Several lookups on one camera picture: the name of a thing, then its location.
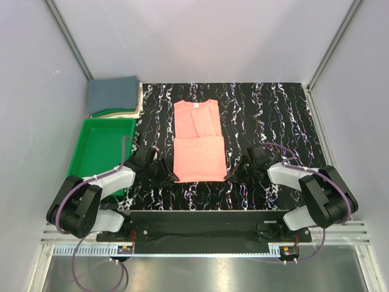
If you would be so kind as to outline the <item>pink t-shirt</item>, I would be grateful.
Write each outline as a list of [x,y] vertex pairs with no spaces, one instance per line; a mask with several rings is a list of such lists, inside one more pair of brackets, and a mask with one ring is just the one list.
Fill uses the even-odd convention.
[[173,172],[180,183],[223,182],[224,137],[216,100],[174,104]]

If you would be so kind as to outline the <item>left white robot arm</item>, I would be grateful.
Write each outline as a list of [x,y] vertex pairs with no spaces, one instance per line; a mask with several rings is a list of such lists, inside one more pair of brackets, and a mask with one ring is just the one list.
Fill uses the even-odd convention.
[[80,178],[68,176],[46,214],[46,221],[61,234],[84,238],[92,232],[110,232],[119,241],[131,235],[124,215],[100,209],[101,200],[135,182],[146,181],[162,188],[179,181],[154,147],[140,147],[112,170]]

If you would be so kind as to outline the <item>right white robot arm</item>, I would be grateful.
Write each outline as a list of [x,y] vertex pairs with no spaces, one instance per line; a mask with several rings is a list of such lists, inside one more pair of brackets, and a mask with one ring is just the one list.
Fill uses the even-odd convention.
[[237,165],[224,177],[226,181],[244,184],[250,179],[259,181],[267,178],[272,184],[282,185],[302,193],[305,205],[283,215],[276,225],[276,234],[283,241],[292,240],[298,230],[311,226],[326,229],[334,224],[343,224],[358,211],[359,205],[335,167],[326,165],[311,169],[292,165],[294,153],[284,160],[272,159],[265,146],[276,146],[265,142],[249,147]]

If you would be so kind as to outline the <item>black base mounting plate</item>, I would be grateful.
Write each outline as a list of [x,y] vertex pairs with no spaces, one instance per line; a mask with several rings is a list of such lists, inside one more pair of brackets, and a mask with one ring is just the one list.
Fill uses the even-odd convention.
[[269,244],[310,243],[308,228],[289,231],[283,210],[132,211],[117,233],[103,232],[98,242],[134,243],[137,255],[269,253]]

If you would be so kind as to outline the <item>black marble pattern mat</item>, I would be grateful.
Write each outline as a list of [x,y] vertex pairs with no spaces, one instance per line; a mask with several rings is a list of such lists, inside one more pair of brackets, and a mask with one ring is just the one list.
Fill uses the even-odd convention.
[[[156,146],[168,163],[173,161],[174,104],[181,100],[216,100],[219,106],[227,168],[236,166],[248,147],[270,145],[272,156],[295,155],[307,167],[326,164],[317,131],[299,83],[149,83],[143,85],[143,114],[134,140]],[[162,189],[135,184],[102,201],[102,208],[127,210],[287,210],[303,206],[301,192],[269,181],[247,184],[194,182]]]

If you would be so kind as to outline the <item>green plastic tray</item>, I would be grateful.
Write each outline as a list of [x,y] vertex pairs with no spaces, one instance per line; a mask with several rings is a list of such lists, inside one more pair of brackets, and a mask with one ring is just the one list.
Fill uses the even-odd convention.
[[134,119],[85,119],[67,174],[80,178],[107,172],[122,160],[122,139],[134,137]]

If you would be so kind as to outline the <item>aluminium rail frame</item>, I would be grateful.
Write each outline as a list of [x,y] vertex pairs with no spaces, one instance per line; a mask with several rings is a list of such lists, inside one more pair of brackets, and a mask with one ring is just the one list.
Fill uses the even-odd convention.
[[131,214],[124,230],[110,234],[93,230],[84,238],[59,234],[47,225],[41,239],[29,291],[41,291],[54,255],[120,257],[210,257],[275,258],[280,264],[304,261],[301,249],[310,246],[311,262],[325,246],[352,246],[358,256],[363,279],[370,291],[386,286],[362,221],[351,220],[326,229],[310,225],[296,231],[280,231],[278,216],[204,218],[182,214]]

